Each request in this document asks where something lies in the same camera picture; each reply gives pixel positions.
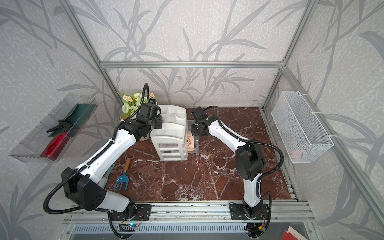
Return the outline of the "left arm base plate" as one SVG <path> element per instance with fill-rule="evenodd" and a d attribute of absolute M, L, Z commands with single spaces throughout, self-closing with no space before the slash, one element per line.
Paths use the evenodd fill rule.
<path fill-rule="evenodd" d="M 112 221 L 148 221 L 151 215 L 152 205 L 150 204 L 139 204 L 136 205 L 136 211 L 129 215 L 129 218 L 123 213 L 113 212 L 111 213 Z"/>

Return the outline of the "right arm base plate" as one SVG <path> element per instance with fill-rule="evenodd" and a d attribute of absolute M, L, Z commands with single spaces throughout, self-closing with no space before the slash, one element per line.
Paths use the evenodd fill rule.
<path fill-rule="evenodd" d="M 245 202 L 236 204 L 229 203 L 231 220 L 270 220 L 270 208 L 268 204 L 261 201 L 255 207 L 248 206 Z"/>

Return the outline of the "white plastic drawer organizer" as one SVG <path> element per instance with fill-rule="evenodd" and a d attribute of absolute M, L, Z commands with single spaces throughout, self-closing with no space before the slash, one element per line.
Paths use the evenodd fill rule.
<path fill-rule="evenodd" d="M 186 161 L 188 120 L 186 109 L 173 105 L 160 105 L 163 124 L 151 132 L 152 143 L 161 161 Z"/>

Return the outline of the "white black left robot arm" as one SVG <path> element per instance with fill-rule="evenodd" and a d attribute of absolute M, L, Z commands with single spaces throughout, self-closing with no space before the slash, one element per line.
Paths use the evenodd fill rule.
<path fill-rule="evenodd" d="M 130 217 L 135 215 L 135 202 L 99 186 L 110 166 L 142 137 L 154 129 L 161 129 L 163 117 L 156 100 L 141 105 L 134 120 L 120 122 L 109 141 L 83 164 L 62 172 L 62 185 L 66 198 L 86 211 L 107 210 Z"/>

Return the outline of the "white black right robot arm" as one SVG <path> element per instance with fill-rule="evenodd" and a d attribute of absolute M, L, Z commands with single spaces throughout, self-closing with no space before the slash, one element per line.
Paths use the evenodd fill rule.
<path fill-rule="evenodd" d="M 192 116 L 195 121 L 191 125 L 193 136 L 214 136 L 235 153 L 236 169 L 244 183 L 244 214 L 248 219 L 255 219 L 263 205 L 261 176 L 265 158 L 261 147 L 248 143 L 248 139 L 227 128 L 218 116 L 208 116 L 201 107 L 194 109 Z"/>

